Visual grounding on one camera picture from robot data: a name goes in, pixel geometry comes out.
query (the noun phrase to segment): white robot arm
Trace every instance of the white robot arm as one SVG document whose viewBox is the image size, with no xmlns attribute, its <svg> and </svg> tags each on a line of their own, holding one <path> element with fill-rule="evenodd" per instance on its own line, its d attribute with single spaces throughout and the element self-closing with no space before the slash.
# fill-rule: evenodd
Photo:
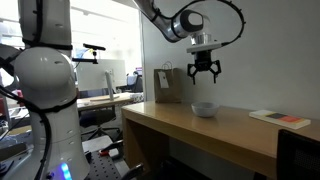
<svg viewBox="0 0 320 180">
<path fill-rule="evenodd" d="M 231 42 L 212 44 L 200 41 L 197 34 L 203 28 L 200 13 L 183 7 L 173 17 L 164 16 L 154 0 L 134 0 L 141 12 L 162 32 L 169 42 L 191 36 L 195 44 L 187 51 L 195 55 L 198 71 L 210 70 L 210 52 Z M 243 22 L 241 11 L 227 2 Z M 30 112 L 34 149 L 19 163 L 15 163 L 4 179 L 85 179 L 89 164 L 83 153 L 76 88 L 70 65 L 71 26 L 69 0 L 19 0 L 20 25 L 26 50 L 17 55 L 4 54 L 0 46 L 0 65 L 16 57 L 14 72 L 24 98 L 17 97 L 0 86 L 0 93 L 26 105 Z"/>
</svg>

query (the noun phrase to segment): table top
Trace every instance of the table top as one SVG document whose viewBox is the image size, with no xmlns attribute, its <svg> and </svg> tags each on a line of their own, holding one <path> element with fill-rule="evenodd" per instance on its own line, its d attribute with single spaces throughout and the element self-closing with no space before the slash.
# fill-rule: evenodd
<svg viewBox="0 0 320 180">
<path fill-rule="evenodd" d="M 111 100 L 104 100 L 110 98 L 109 96 L 97 96 L 97 97 L 91 97 L 91 98 L 83 98 L 77 100 L 77 106 L 79 111 L 84 110 L 90 110 L 90 109 L 96 109 L 99 107 L 106 107 L 106 106 L 112 106 L 122 103 L 128 103 L 133 102 L 133 98 L 130 96 L 133 93 L 120 93 L 120 94 L 114 94 L 114 96 L 119 96 L 118 98 L 115 98 L 113 101 Z"/>
<path fill-rule="evenodd" d="M 135 120 L 144 124 L 153 120 L 166 123 L 173 127 L 202 134 L 206 137 L 223 141 L 244 149 L 248 149 L 268 157 L 276 158 L 279 129 L 287 129 L 295 133 L 320 140 L 320 121 L 312 120 L 311 125 L 298 130 L 288 129 L 249 117 L 250 110 L 220 107 L 218 113 L 212 118 L 200 118 L 193 114 L 191 105 L 158 104 L 144 102 L 128 105 L 122 108 L 137 115 L 146 117 Z"/>
</svg>

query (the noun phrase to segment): office desk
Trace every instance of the office desk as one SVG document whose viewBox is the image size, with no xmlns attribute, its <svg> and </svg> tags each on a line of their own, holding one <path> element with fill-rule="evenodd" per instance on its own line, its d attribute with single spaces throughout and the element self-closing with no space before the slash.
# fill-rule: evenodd
<svg viewBox="0 0 320 180">
<path fill-rule="evenodd" d="M 109 98 L 109 96 L 97 96 L 97 97 L 91 97 L 91 98 L 78 99 L 77 100 L 78 111 L 92 110 L 92 109 L 113 106 L 117 104 L 133 102 L 133 99 L 130 98 L 131 94 L 132 93 L 114 94 L 114 96 L 120 96 L 120 97 L 114 99 L 113 101 L 101 100 L 101 99 Z"/>
<path fill-rule="evenodd" d="M 190 104 L 145 102 L 122 108 L 129 167 L 156 168 L 169 155 L 169 137 L 276 179 L 278 130 L 284 127 L 249 117 L 248 110 L 221 107 L 214 118 L 196 117 Z M 320 140 L 320 121 L 294 130 Z"/>
</svg>

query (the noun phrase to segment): white wall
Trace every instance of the white wall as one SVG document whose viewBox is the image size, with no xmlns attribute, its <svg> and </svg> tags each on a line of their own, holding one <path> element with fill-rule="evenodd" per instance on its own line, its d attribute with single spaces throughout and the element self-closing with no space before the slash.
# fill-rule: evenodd
<svg viewBox="0 0 320 180">
<path fill-rule="evenodd" d="M 156 3 L 164 14 L 173 15 L 188 2 Z M 247 25 L 240 40 L 212 53 L 212 59 L 220 59 L 222 65 L 216 84 L 209 72 L 199 73 L 195 86 L 187 77 L 187 64 L 193 63 L 192 55 L 186 53 L 189 38 L 170 44 L 146 18 L 142 19 L 147 100 L 154 99 L 153 69 L 170 60 L 174 67 L 184 71 L 181 74 L 184 101 L 210 100 L 224 106 L 269 109 L 320 119 L 320 1 L 233 2 L 243 9 Z M 209 1 L 206 7 L 214 37 L 231 40 L 240 28 L 236 14 L 215 1 Z M 188 164 L 197 162 L 193 166 L 211 178 L 234 179 L 238 175 L 237 179 L 250 179 L 252 176 L 247 170 L 185 146 L 173 142 L 171 154 Z M 225 171 L 212 173 L 207 167 Z"/>
</svg>

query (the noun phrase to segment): book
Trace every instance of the book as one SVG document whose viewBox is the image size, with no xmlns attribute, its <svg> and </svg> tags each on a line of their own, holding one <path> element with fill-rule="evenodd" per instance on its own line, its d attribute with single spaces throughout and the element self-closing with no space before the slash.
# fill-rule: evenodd
<svg viewBox="0 0 320 180">
<path fill-rule="evenodd" d="M 291 129 L 299 129 L 301 127 L 311 124 L 311 120 L 309 119 L 290 116 L 268 110 L 250 112 L 249 116 L 262 121 L 288 127 Z"/>
</svg>

